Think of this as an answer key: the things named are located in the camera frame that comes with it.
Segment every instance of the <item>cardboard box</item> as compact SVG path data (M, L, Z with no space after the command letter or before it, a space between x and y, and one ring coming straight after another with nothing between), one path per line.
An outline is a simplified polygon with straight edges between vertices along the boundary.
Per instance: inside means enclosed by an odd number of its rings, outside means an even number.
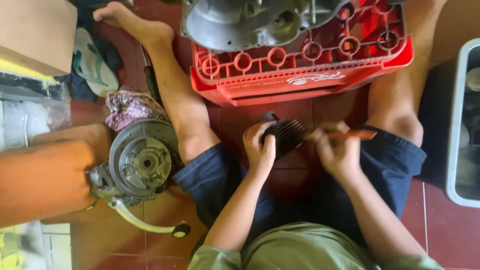
M69 74L76 23L66 0L2 0L0 58L44 75Z

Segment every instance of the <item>screwdriver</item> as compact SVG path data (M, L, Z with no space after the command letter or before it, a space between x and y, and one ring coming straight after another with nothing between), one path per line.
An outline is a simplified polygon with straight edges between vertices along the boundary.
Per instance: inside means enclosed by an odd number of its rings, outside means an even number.
M140 44L140 49L142 50L142 54L144 56L144 61L145 61L144 73L147 78L147 85L148 85L148 90L150 90L150 95L161 106L163 106L162 99L160 98L160 92L158 91L158 85L156 83L155 70L153 69L150 57L148 56L142 44Z

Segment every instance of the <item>yellow foam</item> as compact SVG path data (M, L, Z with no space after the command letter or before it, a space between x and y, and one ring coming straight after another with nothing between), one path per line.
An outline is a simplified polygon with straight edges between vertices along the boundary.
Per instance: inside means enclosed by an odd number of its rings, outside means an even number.
M29 77L33 77L33 78L40 79L40 80L46 80L46 81L51 81L51 82L56 82L57 81L52 76L43 75L40 72L28 69L26 67L22 67L20 65L17 65L15 63L12 63L10 61L7 61L7 60L1 59L1 58L0 58L0 69L10 71L10 72L14 72L14 73L21 74L21 75L25 75L25 76L29 76Z

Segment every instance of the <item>flip-flop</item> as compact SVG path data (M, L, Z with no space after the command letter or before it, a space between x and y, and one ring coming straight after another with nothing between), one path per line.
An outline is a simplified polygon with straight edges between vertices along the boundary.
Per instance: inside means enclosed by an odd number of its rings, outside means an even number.
M84 28L75 31L72 66L97 96L106 97L108 92L116 92L119 88L117 77L98 52L90 33Z

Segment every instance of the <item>red plastic crate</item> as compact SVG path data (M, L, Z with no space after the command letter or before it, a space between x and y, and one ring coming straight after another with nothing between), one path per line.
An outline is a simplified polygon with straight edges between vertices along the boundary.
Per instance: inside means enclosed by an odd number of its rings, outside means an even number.
M222 107L312 98L360 87L413 60L401 5L353 0L288 45L214 54L192 44L192 86Z

